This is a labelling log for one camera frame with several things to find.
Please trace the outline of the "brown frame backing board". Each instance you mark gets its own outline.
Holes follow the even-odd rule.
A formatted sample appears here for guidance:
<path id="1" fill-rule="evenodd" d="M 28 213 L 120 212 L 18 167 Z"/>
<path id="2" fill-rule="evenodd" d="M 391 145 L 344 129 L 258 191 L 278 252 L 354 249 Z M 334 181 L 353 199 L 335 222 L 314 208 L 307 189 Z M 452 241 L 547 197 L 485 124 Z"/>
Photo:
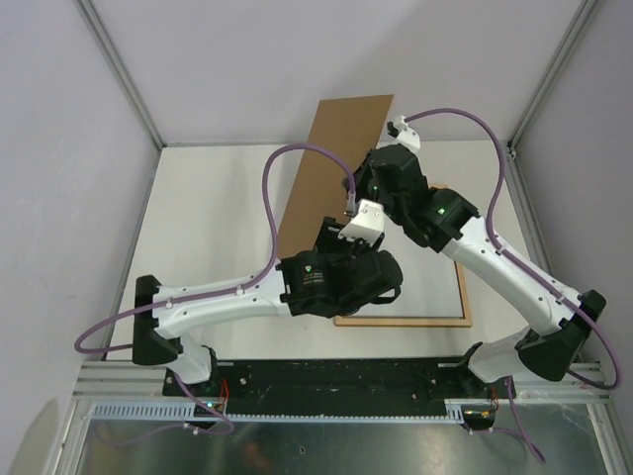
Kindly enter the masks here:
<path id="1" fill-rule="evenodd" d="M 330 150 L 356 170 L 378 143 L 393 99 L 375 95 L 320 101 L 308 142 Z M 345 177 L 333 160 L 315 151 L 304 152 L 278 229 L 279 258 L 311 249 L 325 217 L 346 221 Z"/>

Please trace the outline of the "wooden picture frame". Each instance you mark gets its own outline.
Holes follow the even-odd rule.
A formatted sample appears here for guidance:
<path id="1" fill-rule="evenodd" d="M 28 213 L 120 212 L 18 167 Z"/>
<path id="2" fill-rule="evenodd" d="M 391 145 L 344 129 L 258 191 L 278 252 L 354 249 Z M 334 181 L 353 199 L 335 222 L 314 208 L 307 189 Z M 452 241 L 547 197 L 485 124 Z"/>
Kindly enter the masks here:
<path id="1" fill-rule="evenodd" d="M 395 225 L 391 220 L 385 222 L 385 239 L 381 249 L 389 252 L 391 250 L 410 250 L 417 246 L 404 234 L 401 227 Z M 463 316 L 461 318 L 381 318 L 381 317 L 360 317 L 357 311 L 351 316 L 336 317 L 334 324 L 338 327 L 469 327 L 472 324 L 471 309 L 466 288 L 464 269 L 455 263 L 459 289 L 462 300 Z"/>

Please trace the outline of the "landscape photo print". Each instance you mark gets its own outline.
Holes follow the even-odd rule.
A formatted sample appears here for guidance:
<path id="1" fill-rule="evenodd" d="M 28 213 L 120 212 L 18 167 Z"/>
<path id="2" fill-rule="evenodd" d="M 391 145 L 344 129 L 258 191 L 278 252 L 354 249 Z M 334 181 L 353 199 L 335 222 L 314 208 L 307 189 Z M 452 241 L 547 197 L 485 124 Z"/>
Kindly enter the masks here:
<path id="1" fill-rule="evenodd" d="M 452 260 L 428 249 L 394 249 L 401 267 L 401 295 L 391 304 L 368 305 L 360 317 L 461 318 L 462 300 L 457 271 Z"/>

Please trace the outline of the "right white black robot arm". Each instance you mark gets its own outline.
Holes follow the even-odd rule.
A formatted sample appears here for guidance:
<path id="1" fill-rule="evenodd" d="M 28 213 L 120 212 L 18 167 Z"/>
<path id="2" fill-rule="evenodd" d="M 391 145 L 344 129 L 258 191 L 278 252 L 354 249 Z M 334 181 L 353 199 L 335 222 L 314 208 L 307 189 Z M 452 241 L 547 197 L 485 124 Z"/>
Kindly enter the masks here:
<path id="1" fill-rule="evenodd" d="M 354 173 L 356 198 L 382 205 L 391 221 L 420 247 L 469 269 L 523 317 L 527 326 L 494 342 L 474 344 L 456 372 L 458 389 L 479 397 L 492 382 L 531 372 L 551 382 L 571 365 L 606 301 L 579 293 L 544 272 L 486 227 L 479 210 L 450 188 L 428 185 L 417 156 L 402 144 L 368 152 Z"/>

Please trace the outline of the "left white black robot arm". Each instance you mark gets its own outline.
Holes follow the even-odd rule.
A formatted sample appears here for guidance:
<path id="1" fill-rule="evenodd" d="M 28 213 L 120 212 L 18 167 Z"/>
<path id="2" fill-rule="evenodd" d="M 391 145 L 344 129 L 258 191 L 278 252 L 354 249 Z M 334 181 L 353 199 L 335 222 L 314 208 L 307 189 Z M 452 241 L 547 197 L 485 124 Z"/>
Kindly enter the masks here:
<path id="1" fill-rule="evenodd" d="M 153 275 L 136 281 L 133 362 L 166 366 L 195 394 L 219 383 L 217 357 L 193 330 L 249 318 L 353 315 L 401 293 L 403 273 L 380 245 L 385 215 L 371 208 L 347 225 L 325 218 L 313 248 L 281 259 L 263 278 L 168 287 Z"/>

